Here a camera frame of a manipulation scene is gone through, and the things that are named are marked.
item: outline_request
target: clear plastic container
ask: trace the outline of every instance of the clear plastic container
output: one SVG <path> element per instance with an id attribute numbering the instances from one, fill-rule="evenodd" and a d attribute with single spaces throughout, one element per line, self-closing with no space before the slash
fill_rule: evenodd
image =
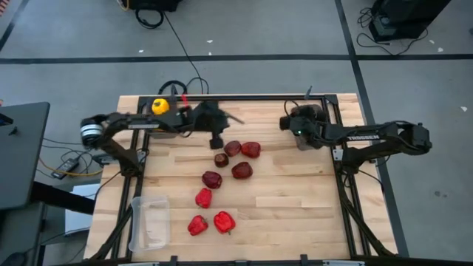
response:
<path id="1" fill-rule="evenodd" d="M 171 238 L 168 198 L 135 197 L 132 208 L 132 240 L 128 248 L 133 252 L 164 248 Z"/>

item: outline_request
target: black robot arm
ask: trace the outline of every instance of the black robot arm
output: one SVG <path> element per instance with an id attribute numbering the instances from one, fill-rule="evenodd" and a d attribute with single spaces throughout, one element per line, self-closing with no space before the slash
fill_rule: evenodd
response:
<path id="1" fill-rule="evenodd" d="M 366 148 L 335 150 L 334 158 L 340 162 L 341 170 L 348 174 L 358 173 L 365 161 L 405 153 L 420 155 L 427 153 L 432 143 L 429 131 L 422 124 L 392 121 L 370 126 L 343 127 L 327 123 L 327 115 L 317 105 L 294 108 L 288 116 L 281 117 L 281 130 L 292 133 L 315 149 L 322 146 L 337 146 L 347 141 L 383 140 Z"/>
<path id="2" fill-rule="evenodd" d="M 220 134 L 229 127 L 229 114 L 219 109 L 216 101 L 203 101 L 194 109 L 190 106 L 170 110 L 161 115 L 131 115 L 111 113 L 96 115 L 83 119 L 81 122 L 81 138 L 88 149 L 102 149 L 120 163 L 121 174 L 125 177 L 136 177 L 143 171 L 137 152 L 125 149 L 113 136 L 122 130 L 159 130 L 182 134 L 183 132 L 210 132 L 212 149 L 223 147 Z"/>

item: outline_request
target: wooden tabletop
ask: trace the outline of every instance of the wooden tabletop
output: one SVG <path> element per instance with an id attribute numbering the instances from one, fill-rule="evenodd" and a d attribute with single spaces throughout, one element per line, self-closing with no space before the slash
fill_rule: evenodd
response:
<path id="1" fill-rule="evenodd" d="M 120 97 L 118 111 L 136 112 L 138 98 Z M 339 94 L 338 101 L 344 126 L 364 124 L 356 94 Z M 297 102 L 320 104 L 316 100 Z M 222 151 L 210 150 L 209 133 L 193 133 L 186 139 L 151 139 L 142 196 L 168 197 L 171 242 L 160 250 L 133 253 L 133 261 L 168 261 L 172 255 L 179 256 L 180 261 L 290 260 L 300 259 L 300 254 L 307 254 L 309 259 L 348 259 L 329 148 L 298 150 L 294 136 L 279 130 L 279 117 L 285 115 L 281 100 L 222 101 L 220 108 L 245 121 L 245 125 L 231 122 L 222 134 L 223 140 L 259 142 L 261 156 L 250 159 L 238 154 L 226 168 L 216 168 L 214 155 Z M 131 137 L 130 131 L 121 132 L 115 140 L 129 147 Z M 251 164 L 253 176 L 235 180 L 231 167 L 242 161 Z M 365 163 L 361 169 L 377 176 L 373 164 Z M 213 190 L 211 208 L 199 209 L 194 197 L 205 187 L 201 181 L 205 171 L 219 172 L 223 183 Z M 118 166 L 105 167 L 101 182 L 117 172 Z M 396 252 L 380 184 L 364 174 L 355 178 L 366 223 L 389 250 Z M 123 178 L 117 177 L 98 195 L 84 258 L 93 255 L 114 228 L 122 187 Z M 130 189 L 131 197 L 134 183 Z M 227 211 L 236 220 L 231 235 L 222 235 L 214 227 L 213 217 L 219 211 Z M 191 236 L 187 225 L 198 214 L 207 218 L 210 226 L 199 236 Z M 128 228 L 123 231 L 120 256 L 128 246 L 128 232 Z M 361 253 L 358 230 L 354 234 Z"/>

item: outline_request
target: white label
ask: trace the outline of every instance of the white label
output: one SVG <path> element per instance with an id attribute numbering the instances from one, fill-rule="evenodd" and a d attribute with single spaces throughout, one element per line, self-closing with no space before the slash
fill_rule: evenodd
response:
<path id="1" fill-rule="evenodd" d="M 378 135 L 373 136 L 357 136 L 357 137 L 347 137 L 348 140 L 379 140 Z"/>
<path id="2" fill-rule="evenodd" d="M 160 124 L 153 124 L 153 125 L 129 125 L 129 129 L 157 129 L 160 127 Z"/>

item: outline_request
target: black floor stripe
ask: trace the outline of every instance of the black floor stripe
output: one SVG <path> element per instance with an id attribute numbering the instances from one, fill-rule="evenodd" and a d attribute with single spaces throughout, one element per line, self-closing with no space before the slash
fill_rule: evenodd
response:
<path id="1" fill-rule="evenodd" d="M 321 60 L 348 61 L 348 55 L 195 55 L 193 62 L 206 61 L 289 61 Z M 0 64 L 99 64 L 99 63 L 146 63 L 187 62 L 185 56 L 112 57 L 112 58 L 0 58 Z"/>
<path id="2" fill-rule="evenodd" d="M 357 55 L 357 60 L 362 61 L 428 61 L 428 60 L 471 60 L 472 54 L 451 54 L 451 55 Z"/>
<path id="3" fill-rule="evenodd" d="M 348 27 L 347 18 L 341 4 L 341 0 L 335 0 L 337 6 L 338 17 L 340 18 L 341 28 L 343 30 L 345 42 L 347 44 L 348 54 L 350 56 L 350 62 L 353 67 L 353 73 L 355 75 L 356 85 L 358 86 L 358 93 L 360 95 L 361 105 L 363 106 L 364 116 L 367 119 L 368 124 L 374 124 L 375 118 L 371 110 L 370 99 L 368 98 L 367 88 L 364 85 L 363 75 L 361 74 L 360 65 L 357 60 L 355 47 L 353 46 L 350 29 Z M 398 253 L 401 256 L 409 256 L 406 238 L 402 229 L 401 218 L 399 217 L 398 206 L 395 202 L 392 184 L 389 179 L 386 165 L 382 165 L 378 168 L 381 181 L 384 186 L 384 197 L 389 213 L 389 220 L 391 221 L 392 230 L 395 236 L 395 242 L 398 248 Z"/>
<path id="4" fill-rule="evenodd" d="M 23 13 L 24 8 L 27 6 L 29 1 L 30 0 L 23 0 L 18 9 L 16 10 L 15 14 L 13 15 L 12 21 L 10 21 L 7 29 L 5 30 L 3 36 L 0 39 L 0 52 L 3 49 L 3 46 L 5 46 L 5 44 L 7 43 L 8 38 L 10 37 L 10 34 L 12 34 L 16 22 L 18 22 L 18 20 L 20 19 L 20 15 Z"/>

